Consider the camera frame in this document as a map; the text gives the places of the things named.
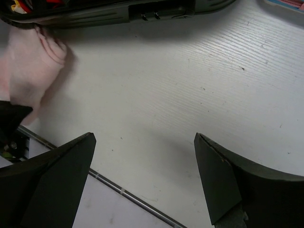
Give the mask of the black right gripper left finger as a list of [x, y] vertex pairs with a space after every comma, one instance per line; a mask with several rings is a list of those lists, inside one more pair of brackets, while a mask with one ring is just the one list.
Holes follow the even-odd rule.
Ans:
[[71, 228], [95, 151], [86, 133], [0, 170], [2, 228]]

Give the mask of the first aid tin box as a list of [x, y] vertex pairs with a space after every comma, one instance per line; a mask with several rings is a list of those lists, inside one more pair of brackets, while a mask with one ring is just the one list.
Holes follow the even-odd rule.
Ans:
[[273, 6], [280, 6], [298, 13], [304, 13], [303, 0], [264, 0], [264, 2]]

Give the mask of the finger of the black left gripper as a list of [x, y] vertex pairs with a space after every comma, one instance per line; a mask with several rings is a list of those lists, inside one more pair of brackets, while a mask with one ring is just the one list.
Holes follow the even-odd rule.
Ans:
[[0, 102], [0, 139], [9, 140], [21, 122], [33, 111], [32, 107]]

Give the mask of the pink towel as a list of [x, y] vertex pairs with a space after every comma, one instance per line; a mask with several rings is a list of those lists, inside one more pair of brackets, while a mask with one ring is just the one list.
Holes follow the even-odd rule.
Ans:
[[44, 28], [12, 27], [0, 57], [0, 99], [33, 111], [22, 121], [37, 117], [45, 92], [65, 66], [67, 46]]

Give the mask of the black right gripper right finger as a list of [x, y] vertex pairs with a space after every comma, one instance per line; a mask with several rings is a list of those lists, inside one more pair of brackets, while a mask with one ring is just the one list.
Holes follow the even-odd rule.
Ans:
[[216, 228], [301, 228], [304, 179], [244, 158], [197, 133], [195, 155]]

